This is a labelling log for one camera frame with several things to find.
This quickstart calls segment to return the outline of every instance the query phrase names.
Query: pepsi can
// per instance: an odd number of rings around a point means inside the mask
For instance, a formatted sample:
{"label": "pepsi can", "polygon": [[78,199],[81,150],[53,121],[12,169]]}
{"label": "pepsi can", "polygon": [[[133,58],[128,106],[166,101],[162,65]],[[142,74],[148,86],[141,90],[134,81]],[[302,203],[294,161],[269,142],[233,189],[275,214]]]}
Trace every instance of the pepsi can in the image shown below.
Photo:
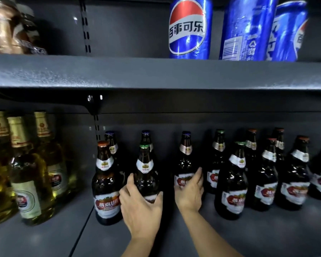
{"label": "pepsi can", "polygon": [[266,60],[297,60],[308,21],[306,6],[306,1],[291,1],[277,6]]}
{"label": "pepsi can", "polygon": [[212,0],[174,0],[170,10],[170,58],[209,59]]}
{"label": "pepsi can", "polygon": [[230,0],[223,19],[220,60],[265,60],[278,0]]}

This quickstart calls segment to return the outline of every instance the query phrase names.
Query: hand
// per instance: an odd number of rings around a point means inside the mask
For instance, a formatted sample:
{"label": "hand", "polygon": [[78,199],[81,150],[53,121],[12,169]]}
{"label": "hand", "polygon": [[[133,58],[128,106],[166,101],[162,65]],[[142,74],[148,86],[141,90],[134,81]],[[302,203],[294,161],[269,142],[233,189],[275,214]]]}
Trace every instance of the hand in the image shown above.
{"label": "hand", "polygon": [[121,213],[132,239],[154,240],[161,224],[163,192],[159,192],[154,203],[147,202],[134,184],[133,174],[127,185],[120,189]]}
{"label": "hand", "polygon": [[202,168],[198,168],[191,180],[187,181],[184,188],[175,186],[175,202],[181,213],[186,210],[198,212],[201,207],[203,194]]}

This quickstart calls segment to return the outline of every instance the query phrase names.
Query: shelf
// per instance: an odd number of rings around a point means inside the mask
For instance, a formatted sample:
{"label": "shelf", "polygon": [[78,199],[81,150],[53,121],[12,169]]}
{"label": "shelf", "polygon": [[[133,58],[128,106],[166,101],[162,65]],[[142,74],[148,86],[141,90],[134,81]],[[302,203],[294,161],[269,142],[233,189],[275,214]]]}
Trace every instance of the shelf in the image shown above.
{"label": "shelf", "polygon": [[0,54],[0,87],[321,90],[321,63]]}
{"label": "shelf", "polygon": [[50,220],[29,227],[19,213],[0,224],[0,257],[68,257],[93,207],[87,187]]}
{"label": "shelf", "polygon": [[[296,212],[280,209],[276,205],[268,212],[246,208],[239,220],[227,221],[216,213],[213,200],[214,196],[207,194],[200,213],[245,257],[321,256],[321,201],[309,198],[303,209]],[[170,216],[162,236],[156,239],[153,251],[159,257],[197,257],[177,207]],[[129,240],[130,233],[123,220],[112,226],[102,226],[93,211],[73,257],[102,255],[103,249],[106,256],[119,257]]]}

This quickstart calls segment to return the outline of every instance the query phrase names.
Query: gray shelf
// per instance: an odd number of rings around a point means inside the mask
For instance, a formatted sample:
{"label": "gray shelf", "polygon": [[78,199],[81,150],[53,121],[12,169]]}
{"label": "gray shelf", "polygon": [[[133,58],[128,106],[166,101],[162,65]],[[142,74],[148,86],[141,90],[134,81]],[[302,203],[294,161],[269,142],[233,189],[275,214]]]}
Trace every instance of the gray shelf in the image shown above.
{"label": "gray shelf", "polygon": [[[245,257],[321,256],[321,201],[308,198],[303,209],[295,212],[276,205],[268,212],[246,208],[244,215],[236,221],[221,218],[215,212],[213,201],[214,196],[207,194],[200,213]],[[156,241],[156,256],[198,256],[176,207],[166,226],[163,235]],[[123,220],[112,226],[102,226],[93,211],[73,257],[97,256],[102,254],[102,249],[105,249],[106,256],[119,257],[129,240],[130,233]]]}
{"label": "gray shelf", "polygon": [[0,257],[68,257],[92,208],[88,186],[38,226],[26,226],[17,213],[0,224]]}
{"label": "gray shelf", "polygon": [[321,63],[0,54],[0,87],[321,90]]}

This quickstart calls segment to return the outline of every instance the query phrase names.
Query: barcode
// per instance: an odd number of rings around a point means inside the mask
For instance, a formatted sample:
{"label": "barcode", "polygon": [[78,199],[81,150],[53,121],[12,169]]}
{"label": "barcode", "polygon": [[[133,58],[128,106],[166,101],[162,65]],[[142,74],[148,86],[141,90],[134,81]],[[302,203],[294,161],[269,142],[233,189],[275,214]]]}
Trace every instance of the barcode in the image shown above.
{"label": "barcode", "polygon": [[239,60],[243,36],[225,40],[222,60]]}

